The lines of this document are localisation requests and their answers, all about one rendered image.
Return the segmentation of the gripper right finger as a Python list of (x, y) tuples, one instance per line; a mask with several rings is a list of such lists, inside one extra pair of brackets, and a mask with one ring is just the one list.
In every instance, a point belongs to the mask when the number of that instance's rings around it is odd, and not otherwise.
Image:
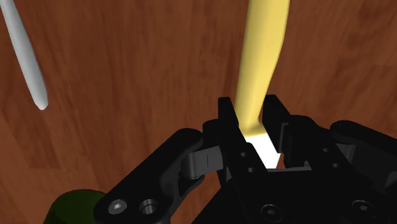
[(397, 139), (349, 120), (329, 128), (312, 118), (292, 115), (276, 95), (266, 95), (262, 124), (287, 168), (326, 164), (354, 169), (377, 191), (397, 199)]

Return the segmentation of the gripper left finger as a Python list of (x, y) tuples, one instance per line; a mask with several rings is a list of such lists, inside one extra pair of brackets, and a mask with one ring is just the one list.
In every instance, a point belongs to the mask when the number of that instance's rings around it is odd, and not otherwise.
[(95, 205), (95, 224), (171, 224), (171, 217), (205, 175), (221, 189), (192, 224), (262, 224), (267, 170), (240, 129), (228, 97), (203, 130), (176, 131)]

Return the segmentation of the yellow-handled knife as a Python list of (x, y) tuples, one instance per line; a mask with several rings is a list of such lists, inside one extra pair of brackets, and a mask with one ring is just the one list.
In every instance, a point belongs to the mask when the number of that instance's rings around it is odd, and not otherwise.
[(277, 167), (281, 154), (260, 112), (282, 49), (289, 5), (290, 0), (249, 0), (234, 103), (243, 136), (270, 169)]

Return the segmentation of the dark green round object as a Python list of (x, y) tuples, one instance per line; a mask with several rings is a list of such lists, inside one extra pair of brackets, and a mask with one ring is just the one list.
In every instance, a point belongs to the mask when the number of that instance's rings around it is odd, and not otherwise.
[(43, 224), (95, 224), (94, 207), (105, 193), (97, 190), (71, 190), (51, 204)]

